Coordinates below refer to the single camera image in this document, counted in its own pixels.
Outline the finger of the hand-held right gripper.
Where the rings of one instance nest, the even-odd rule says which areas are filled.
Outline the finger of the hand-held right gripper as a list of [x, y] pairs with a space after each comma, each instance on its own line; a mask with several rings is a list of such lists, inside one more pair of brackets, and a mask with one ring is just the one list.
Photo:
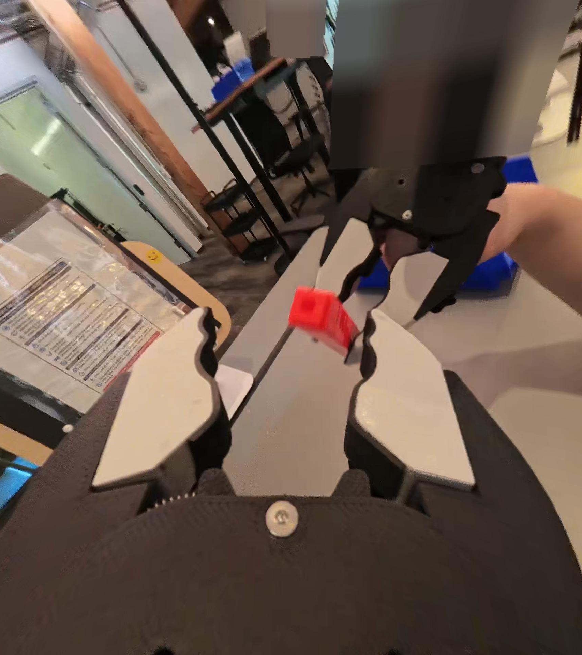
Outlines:
[[435, 253], [419, 253], [399, 259], [390, 274], [388, 292], [377, 311], [403, 328], [412, 325], [448, 262]]
[[373, 272], [380, 258], [379, 246], [374, 242], [369, 226], [351, 218], [320, 265], [315, 288], [334, 293], [345, 304], [357, 290], [361, 279]]

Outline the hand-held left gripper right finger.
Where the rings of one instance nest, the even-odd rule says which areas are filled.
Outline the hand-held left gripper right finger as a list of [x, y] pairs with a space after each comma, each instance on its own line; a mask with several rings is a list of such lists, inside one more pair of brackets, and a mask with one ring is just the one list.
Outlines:
[[419, 483], [475, 488], [445, 373], [437, 358], [381, 309], [366, 318], [361, 381], [346, 421], [344, 453], [373, 496], [408, 499]]

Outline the red linking cubes block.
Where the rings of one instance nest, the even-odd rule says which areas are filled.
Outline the red linking cubes block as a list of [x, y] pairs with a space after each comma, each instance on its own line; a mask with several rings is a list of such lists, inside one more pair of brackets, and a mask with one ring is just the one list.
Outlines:
[[289, 310], [287, 325], [327, 346], [344, 359], [360, 332], [334, 292], [299, 286]]

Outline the person's right forearm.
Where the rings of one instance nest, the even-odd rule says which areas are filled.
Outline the person's right forearm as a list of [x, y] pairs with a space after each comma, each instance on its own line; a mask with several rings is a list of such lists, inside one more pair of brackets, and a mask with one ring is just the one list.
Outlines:
[[487, 208], [499, 218], [480, 261], [506, 252], [582, 317], [582, 199], [540, 184], [509, 184]]

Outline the grey desk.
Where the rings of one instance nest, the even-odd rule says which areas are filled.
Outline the grey desk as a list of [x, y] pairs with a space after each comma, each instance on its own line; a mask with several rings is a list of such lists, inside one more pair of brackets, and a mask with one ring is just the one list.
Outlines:
[[[225, 469], [242, 495], [326, 496], [346, 469], [343, 436], [355, 367], [303, 333], [279, 347], [300, 285], [335, 242], [315, 232], [221, 358], [269, 368], [233, 424]], [[408, 330], [456, 372], [538, 476], [582, 569], [582, 318], [520, 273], [506, 297], [462, 298]]]

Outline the blue plastic bin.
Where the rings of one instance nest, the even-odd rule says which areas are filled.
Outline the blue plastic bin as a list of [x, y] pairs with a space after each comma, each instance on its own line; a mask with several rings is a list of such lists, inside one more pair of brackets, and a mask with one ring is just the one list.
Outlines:
[[214, 82], [212, 87], [213, 99], [216, 103], [226, 100], [242, 84], [249, 81], [255, 75], [255, 70], [250, 58], [245, 57], [232, 66], [227, 67], [226, 72]]
[[508, 158], [502, 168], [502, 174], [508, 184], [539, 184], [529, 154]]
[[[517, 270], [516, 262], [507, 253], [501, 253], [476, 266], [471, 276], [460, 286], [459, 292], [492, 294], [505, 291], [511, 288]], [[372, 273], [360, 279], [358, 290], [381, 292], [387, 290], [389, 285], [390, 272], [379, 260]]]

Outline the black rolling cart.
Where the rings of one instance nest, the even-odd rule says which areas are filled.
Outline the black rolling cart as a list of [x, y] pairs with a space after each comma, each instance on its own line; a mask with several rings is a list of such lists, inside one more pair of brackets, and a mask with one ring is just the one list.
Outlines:
[[235, 178], [221, 191], [205, 193], [201, 204], [244, 264], [266, 261], [280, 247], [279, 240], [264, 220], [267, 213], [253, 205], [245, 185]]

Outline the black office chair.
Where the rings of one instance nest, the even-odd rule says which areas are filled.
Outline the black office chair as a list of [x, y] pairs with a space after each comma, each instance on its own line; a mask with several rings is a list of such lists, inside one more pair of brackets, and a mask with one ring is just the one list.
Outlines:
[[290, 202], [290, 208], [295, 217], [299, 217], [309, 197], [316, 198], [322, 195], [326, 198], [330, 193], [326, 190], [329, 180], [314, 183], [308, 174], [314, 171], [312, 158], [318, 152], [318, 147], [324, 144], [323, 137], [309, 137], [301, 140], [295, 147], [283, 154], [270, 168], [271, 180], [278, 180], [286, 176], [301, 177], [304, 188]]

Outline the round-cornered wooden board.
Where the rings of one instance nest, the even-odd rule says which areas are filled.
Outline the round-cornered wooden board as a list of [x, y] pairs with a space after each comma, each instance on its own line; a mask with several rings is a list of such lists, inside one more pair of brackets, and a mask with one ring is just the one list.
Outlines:
[[[176, 299], [176, 311], [185, 315], [195, 307], [211, 307], [217, 332], [217, 346], [223, 344], [231, 329], [230, 315], [221, 302], [179, 266], [164, 256], [154, 263], [146, 252], [155, 249], [140, 241], [127, 241], [113, 246], [116, 257], [132, 274], [148, 284], [151, 290], [164, 297]], [[0, 462], [9, 457], [22, 457], [34, 465], [42, 464], [57, 447], [64, 435], [72, 430], [97, 399], [83, 404], [65, 402], [62, 391], [49, 381], [46, 389], [25, 379], [30, 372], [26, 356], [21, 357], [18, 372], [10, 372], [0, 363]]]

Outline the printed instruction label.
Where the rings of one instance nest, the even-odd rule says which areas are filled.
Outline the printed instruction label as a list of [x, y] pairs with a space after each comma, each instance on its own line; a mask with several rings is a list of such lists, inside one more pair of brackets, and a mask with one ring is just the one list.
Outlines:
[[0, 336], [97, 394], [163, 334], [63, 258], [0, 303]]

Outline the brown-topped black-framed table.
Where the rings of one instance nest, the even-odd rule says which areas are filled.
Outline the brown-topped black-framed table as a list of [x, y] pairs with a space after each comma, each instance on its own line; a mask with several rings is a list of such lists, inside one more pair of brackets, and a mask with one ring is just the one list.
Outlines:
[[[319, 156], [325, 167], [328, 168], [329, 166], [326, 138], [316, 124], [313, 112], [301, 90], [297, 77], [298, 70], [306, 68], [308, 64], [308, 60], [284, 60], [281, 58], [271, 60], [253, 78], [230, 94], [226, 100], [221, 103], [214, 103], [204, 112], [205, 119], [211, 127], [220, 122], [227, 127], [228, 115], [232, 115], [240, 131], [241, 138], [252, 150], [250, 157], [257, 159], [274, 188], [273, 182], [275, 180], [270, 178], [270, 168], [283, 154], [295, 147], [301, 140], [309, 137], [323, 137], [324, 144], [318, 147], [318, 152], [313, 158]], [[292, 115], [299, 138], [296, 145], [292, 145], [285, 126], [266, 101], [267, 93], [279, 85], [287, 87], [292, 104], [296, 107], [295, 113]], [[304, 219], [295, 217], [290, 205], [286, 205], [286, 208], [287, 214], [284, 217], [281, 217], [278, 211], [284, 223], [284, 233], [290, 234], [293, 231], [316, 228], [320, 225], [319, 217], [311, 216]]]

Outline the black metal stand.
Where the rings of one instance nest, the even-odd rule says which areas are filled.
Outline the black metal stand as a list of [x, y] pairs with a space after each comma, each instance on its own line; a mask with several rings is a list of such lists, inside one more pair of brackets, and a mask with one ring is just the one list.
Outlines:
[[576, 48], [579, 53], [578, 68], [576, 71], [575, 84], [573, 87], [572, 104], [570, 112], [570, 120], [568, 123], [568, 132], [566, 136], [566, 144], [571, 145], [580, 139], [581, 123], [582, 123], [582, 1], [578, 5], [578, 13], [573, 20], [571, 29], [581, 33], [580, 44]]

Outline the white laminated sheet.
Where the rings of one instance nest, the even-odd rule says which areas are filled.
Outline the white laminated sheet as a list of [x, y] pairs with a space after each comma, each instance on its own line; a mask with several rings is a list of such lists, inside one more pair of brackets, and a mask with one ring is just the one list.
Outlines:
[[[182, 318], [176, 299], [151, 290], [138, 274], [132, 274], [114, 257], [113, 244], [102, 235], [93, 236], [90, 226], [74, 219], [66, 207], [46, 206], [22, 225], [0, 237], [0, 303], [18, 291], [57, 259], [63, 258], [102, 284], [119, 299], [143, 313], [156, 326], [169, 331]], [[18, 372], [21, 357], [33, 369], [25, 379], [46, 389], [61, 390], [65, 402], [83, 408], [97, 394], [71, 377], [0, 336], [0, 363]]]

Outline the black floor stand pole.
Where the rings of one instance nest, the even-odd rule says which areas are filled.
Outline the black floor stand pole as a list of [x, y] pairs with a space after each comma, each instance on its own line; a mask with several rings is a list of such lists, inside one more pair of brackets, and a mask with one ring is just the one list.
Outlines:
[[[266, 209], [257, 198], [257, 195], [253, 192], [250, 183], [242, 175], [240, 169], [238, 168], [238, 166], [236, 165], [236, 163], [234, 162], [228, 151], [224, 148], [220, 138], [215, 134], [213, 127], [211, 127], [210, 124], [207, 122], [203, 112], [200, 111], [197, 104], [192, 99], [191, 95], [183, 86], [181, 80], [175, 74], [174, 69], [170, 66], [169, 62], [167, 61], [161, 50], [158, 48], [155, 41], [150, 37], [147, 29], [144, 27], [144, 25], [141, 23], [137, 15], [131, 9], [128, 2], [118, 1], [117, 4], [121, 7], [125, 16], [127, 17], [127, 19], [132, 24], [133, 28], [138, 33], [139, 37], [141, 37], [145, 45], [148, 47], [149, 52], [153, 55], [156, 62], [160, 65], [164, 74], [167, 76], [172, 86], [174, 87], [175, 91], [178, 93], [178, 95], [187, 105], [188, 109], [191, 111], [199, 127], [208, 136], [208, 139], [212, 143], [214, 149], [218, 152], [221, 159], [224, 161], [224, 163], [228, 166], [230, 171], [233, 173], [233, 177], [237, 181], [237, 186], [240, 188], [241, 191], [245, 193], [254, 212], [257, 214], [257, 217], [261, 219], [263, 225], [265, 225], [266, 227], [266, 230], [270, 233], [271, 237], [273, 237], [273, 239], [276, 241], [276, 243], [282, 250], [283, 254], [280, 255], [280, 257], [277, 259], [277, 262], [275, 263], [275, 269], [277, 273], [281, 274], [283, 271], [286, 270], [290, 262], [293, 261], [293, 259], [297, 255], [297, 251], [292, 250], [288, 246], [288, 243], [284, 240], [283, 236], [277, 229], [277, 226], [274, 224], [274, 221], [270, 218]], [[241, 138], [240, 131], [232, 115], [228, 115], [227, 127], [229, 128], [230, 132], [233, 134], [233, 137], [237, 141], [239, 148], [241, 148], [244, 155], [246, 156], [246, 159], [248, 160], [250, 166], [253, 168], [258, 180], [260, 180], [260, 182], [262, 183], [264, 190], [267, 192], [269, 198], [273, 201], [273, 204], [278, 209], [280, 216], [284, 217], [287, 214], [287, 208], [285, 203], [283, 203], [277, 191], [270, 183], [268, 177], [265, 174], [265, 171], [259, 165], [257, 159], [255, 157], [250, 157], [250, 155], [252, 154], [252, 150], [246, 143], [244, 143], [244, 140]]]

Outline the wooden post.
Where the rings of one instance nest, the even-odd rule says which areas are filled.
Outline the wooden post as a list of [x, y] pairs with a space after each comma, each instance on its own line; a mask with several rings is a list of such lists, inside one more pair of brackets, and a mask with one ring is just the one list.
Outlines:
[[205, 212], [201, 203], [206, 193], [205, 186], [77, 12], [67, 1], [28, 1], [28, 4], [41, 22], [56, 35], [83, 72], [99, 86], [123, 119], [131, 125], [155, 161], [168, 173], [174, 186], [200, 217], [206, 223], [213, 223], [212, 217]]

